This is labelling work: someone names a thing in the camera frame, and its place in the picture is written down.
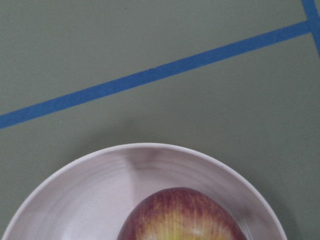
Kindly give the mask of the red yellow apple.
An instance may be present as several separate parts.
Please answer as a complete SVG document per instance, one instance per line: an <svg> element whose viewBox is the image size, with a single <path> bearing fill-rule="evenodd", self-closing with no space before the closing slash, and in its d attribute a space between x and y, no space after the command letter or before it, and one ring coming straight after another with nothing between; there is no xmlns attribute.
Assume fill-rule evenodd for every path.
<svg viewBox="0 0 320 240"><path fill-rule="evenodd" d="M244 240L234 218L203 193L184 187L158 191L127 217L119 240Z"/></svg>

